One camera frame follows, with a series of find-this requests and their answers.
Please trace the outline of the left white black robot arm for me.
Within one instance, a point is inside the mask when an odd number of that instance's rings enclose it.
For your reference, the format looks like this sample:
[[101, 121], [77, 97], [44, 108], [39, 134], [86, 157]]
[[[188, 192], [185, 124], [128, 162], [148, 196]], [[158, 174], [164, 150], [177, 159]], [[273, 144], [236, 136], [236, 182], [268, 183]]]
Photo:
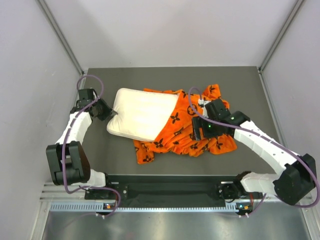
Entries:
[[106, 121], [117, 113], [92, 88], [80, 89], [78, 96], [61, 137], [45, 151], [51, 179], [56, 186], [66, 183], [96, 187], [97, 194], [106, 199], [113, 194], [114, 187], [105, 173], [91, 168], [82, 143], [93, 118]]

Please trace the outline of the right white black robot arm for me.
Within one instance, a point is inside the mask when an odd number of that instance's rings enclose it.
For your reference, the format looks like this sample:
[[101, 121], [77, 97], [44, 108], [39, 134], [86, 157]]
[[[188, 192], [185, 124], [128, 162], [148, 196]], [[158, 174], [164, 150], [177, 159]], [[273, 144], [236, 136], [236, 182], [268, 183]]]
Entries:
[[193, 134], [197, 141], [206, 138], [227, 136], [244, 144], [274, 171], [273, 174], [258, 174], [244, 171], [233, 183], [233, 192], [245, 198], [253, 192], [274, 195], [284, 203], [294, 206], [313, 189], [319, 190], [315, 159], [309, 155], [299, 155], [265, 134], [241, 111], [230, 113], [221, 99], [204, 100], [190, 108], [196, 114], [192, 118]]

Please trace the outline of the white pillow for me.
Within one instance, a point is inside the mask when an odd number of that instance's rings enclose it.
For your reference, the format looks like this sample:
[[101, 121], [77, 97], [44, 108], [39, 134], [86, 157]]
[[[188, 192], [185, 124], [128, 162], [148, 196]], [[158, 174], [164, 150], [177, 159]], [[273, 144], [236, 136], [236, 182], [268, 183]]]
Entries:
[[178, 98], [177, 94], [121, 88], [113, 104], [117, 114], [106, 130], [115, 136], [153, 142], [165, 127]]

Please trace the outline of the orange patterned pillowcase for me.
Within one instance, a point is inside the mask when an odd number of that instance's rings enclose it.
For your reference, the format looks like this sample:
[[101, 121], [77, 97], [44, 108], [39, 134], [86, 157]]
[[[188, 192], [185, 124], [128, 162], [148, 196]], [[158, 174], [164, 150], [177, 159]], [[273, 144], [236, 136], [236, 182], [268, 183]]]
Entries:
[[227, 134], [212, 138], [203, 137], [200, 141], [196, 141], [193, 135], [192, 117], [196, 116], [193, 109], [203, 113], [198, 104], [199, 99], [206, 101], [220, 99], [221, 92], [218, 84], [208, 85], [202, 94], [192, 93], [190, 98], [193, 107], [190, 107], [188, 93], [182, 89], [176, 91], [164, 90], [163, 93], [178, 96], [177, 103], [166, 125], [155, 140], [152, 142], [133, 141], [138, 164], [151, 163], [155, 159], [155, 154], [168, 152], [198, 157], [205, 152], [221, 155], [237, 149], [235, 140]]

